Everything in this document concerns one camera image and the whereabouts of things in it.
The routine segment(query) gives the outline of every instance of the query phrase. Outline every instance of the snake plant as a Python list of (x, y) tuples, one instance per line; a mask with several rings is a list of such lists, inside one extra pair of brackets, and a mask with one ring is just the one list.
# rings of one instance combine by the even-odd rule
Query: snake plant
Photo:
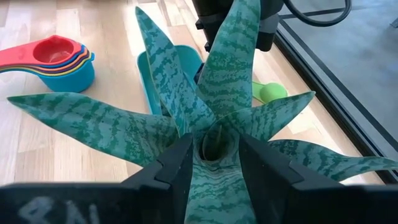
[(121, 110), (78, 93), (8, 100), (44, 124), (93, 149), (145, 166), (185, 133), (193, 134), (187, 223), (255, 223), (239, 163), (239, 134), (249, 134), (319, 174), (341, 181), (398, 169), (383, 157), (347, 157), (298, 140), (270, 141), (314, 97), (310, 91), (252, 108), (252, 66), (260, 0), (234, 0), (197, 86), (184, 75), (175, 46), (136, 8), (152, 80), (169, 116)]

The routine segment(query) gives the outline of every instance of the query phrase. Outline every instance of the light wood surface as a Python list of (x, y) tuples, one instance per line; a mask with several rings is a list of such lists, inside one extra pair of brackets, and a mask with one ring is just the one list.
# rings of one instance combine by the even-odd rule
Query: light wood surface
[[(141, 7), (174, 44), (207, 53), (191, 0), (1, 0), (0, 49), (59, 34), (85, 44), (96, 54), (96, 80), (84, 94), (114, 106), (147, 113), (136, 66), (144, 50), (134, 8)], [(254, 79), (283, 84), (290, 95), (308, 87), (273, 47), (256, 52)], [(51, 130), (6, 101), (7, 96), (50, 92), (35, 76), (7, 72), (0, 76), (0, 185), (13, 182), (119, 182), (140, 167), (90, 149)], [(301, 139), (349, 156), (360, 156), (317, 99), (274, 139)], [(381, 183), (371, 172), (345, 184)]]

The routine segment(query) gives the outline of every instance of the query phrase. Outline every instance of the green ball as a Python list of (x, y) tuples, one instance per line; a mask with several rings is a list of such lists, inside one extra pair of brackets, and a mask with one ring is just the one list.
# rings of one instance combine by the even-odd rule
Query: green ball
[(285, 97), (287, 97), (287, 91), (278, 83), (268, 83), (260, 89), (260, 98), (264, 103)]

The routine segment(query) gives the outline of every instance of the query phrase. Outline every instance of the plant leaf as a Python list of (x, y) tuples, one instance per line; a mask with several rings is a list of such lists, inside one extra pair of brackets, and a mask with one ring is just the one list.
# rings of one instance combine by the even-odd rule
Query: plant leaf
[(136, 7), (136, 16), (155, 88), (163, 105), (177, 124), (179, 135), (204, 133), (204, 130), (215, 121), (215, 117), (209, 107), (196, 96), (183, 73), (175, 46), (154, 21), (138, 7)]
[(217, 118), (251, 107), (260, 10), (259, 0), (235, 0), (211, 46), (197, 93)]
[(349, 157), (338, 154), (318, 144), (299, 140), (275, 140), (268, 145), (306, 167), (333, 180), (375, 170), (398, 169), (398, 162), (384, 157)]
[(240, 166), (193, 166), (185, 223), (256, 223)]
[(121, 110), (78, 93), (13, 96), (8, 100), (51, 128), (140, 166), (154, 161), (177, 138), (170, 118)]
[(219, 119), (207, 132), (203, 148), (208, 150), (206, 154), (211, 157), (219, 154), (219, 148), (214, 145), (215, 136), (219, 127), (222, 126), (223, 138), (228, 139), (228, 155), (232, 160), (237, 161), (238, 142), (233, 141), (239, 138), (239, 134), (249, 134), (261, 141), (268, 141), (283, 127), (289, 124), (312, 100), (315, 92), (310, 91), (300, 95), (290, 96), (273, 100), (267, 104), (255, 108), (245, 108), (232, 112)]

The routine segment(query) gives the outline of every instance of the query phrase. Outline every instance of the orange measuring cup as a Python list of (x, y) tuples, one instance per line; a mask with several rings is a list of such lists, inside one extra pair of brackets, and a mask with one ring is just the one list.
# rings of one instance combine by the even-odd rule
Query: orange measuring cup
[(52, 35), (49, 38), (0, 51), (0, 68), (20, 65), (62, 67), (81, 50), (74, 40)]

